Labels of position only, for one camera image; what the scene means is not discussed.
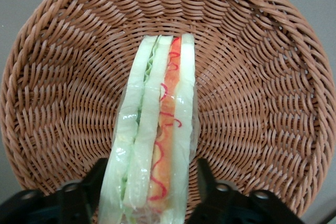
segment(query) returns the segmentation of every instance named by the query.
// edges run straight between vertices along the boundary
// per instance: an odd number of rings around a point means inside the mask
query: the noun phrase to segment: plastic wrap
[[[200,133],[194,41],[191,35],[144,40],[118,108],[100,224],[184,223]]]

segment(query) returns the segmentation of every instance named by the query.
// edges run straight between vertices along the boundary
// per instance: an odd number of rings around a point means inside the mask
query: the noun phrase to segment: basket rim
[[[9,100],[13,99],[15,95],[15,88],[12,88],[13,83],[15,82],[15,75],[18,75],[19,70],[21,66],[24,64],[24,62],[27,61],[27,54],[25,54],[28,49],[32,46],[31,41],[36,41],[40,30],[43,28],[42,24],[46,24],[50,17],[54,14],[54,12],[57,11],[57,9],[60,6],[63,6],[66,2],[71,0],[43,0],[40,5],[34,10],[32,15],[28,18],[27,22],[22,26],[20,31],[18,32],[17,38],[15,39],[11,52],[9,53],[8,59],[6,61],[5,70],[2,78],[2,86],[1,86],[1,98],[0,98],[0,106],[1,106],[1,130],[2,130],[2,139],[3,143],[6,149],[6,155],[9,159],[9,162],[11,163],[12,169],[15,173],[16,178],[19,180],[20,177],[22,177],[22,173],[17,169],[14,168],[13,165],[15,164],[15,160],[12,157],[12,151],[11,147],[8,144],[8,136],[10,135],[9,132],[7,132],[7,125],[8,122],[6,121],[6,114],[11,113],[11,111],[8,111],[6,109],[6,105],[9,102]],[[251,0],[252,3],[261,3],[261,0]],[[304,54],[310,55],[311,59],[315,60],[315,63],[311,63],[310,65],[307,64],[308,68],[310,70],[319,70],[323,73],[323,77],[327,80],[327,83],[329,83],[328,87],[325,87],[322,83],[319,76],[314,74],[314,71],[311,71],[312,78],[314,79],[314,82],[316,83],[316,93],[317,93],[317,99],[319,105],[319,109],[322,109],[320,113],[332,113],[332,116],[329,117],[329,121],[327,119],[324,119],[323,123],[323,130],[327,130],[325,126],[329,125],[331,127],[330,134],[336,135],[336,113],[333,111],[333,108],[336,108],[336,91],[335,91],[335,84],[332,76],[331,67],[329,64],[329,59],[324,51],[323,47],[321,46],[321,42],[317,35],[315,34],[312,27],[308,24],[307,20],[301,15],[299,10],[293,6],[288,0],[274,0],[274,2],[279,4],[279,9],[274,10],[274,8],[271,8],[271,4],[269,4],[267,1],[263,1],[264,5],[260,8],[263,9],[264,12],[269,13],[275,20],[277,20],[280,24],[283,25],[283,28],[285,28],[287,31],[291,33],[291,35],[294,38],[299,38],[304,40],[308,40],[311,43],[314,44],[316,50],[319,52],[319,54],[322,56],[322,58],[319,58],[319,63],[316,62],[316,59],[310,54]],[[299,28],[293,28],[293,23],[296,23],[296,27]],[[300,45],[301,51],[309,51],[309,46],[305,43],[302,43]],[[333,98],[333,100],[329,99],[326,100],[324,97],[324,92],[328,91],[330,97]],[[327,101],[330,106],[328,108],[320,108],[321,104],[324,104],[324,102]],[[327,172],[331,165],[332,156],[334,155],[335,151],[335,144],[336,140],[330,139],[326,140],[330,144],[331,152],[327,154],[327,160],[325,161],[325,167],[326,169],[322,172],[322,176],[320,177],[320,181],[322,182],[325,180],[327,176]],[[19,183],[21,186],[24,185],[21,180],[19,180]],[[315,199],[316,195],[318,194],[319,190],[321,189],[322,183],[319,184],[320,186],[317,189],[313,190],[313,194],[311,195],[311,202]]]

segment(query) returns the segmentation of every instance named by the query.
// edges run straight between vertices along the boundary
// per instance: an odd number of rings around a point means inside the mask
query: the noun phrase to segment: woven basket
[[[197,157],[248,194],[301,215],[335,139],[327,56],[287,0],[44,0],[23,26],[1,90],[3,142],[23,188],[49,194],[108,157],[122,88],[144,35],[192,33]],[[199,203],[196,159],[187,217]]]

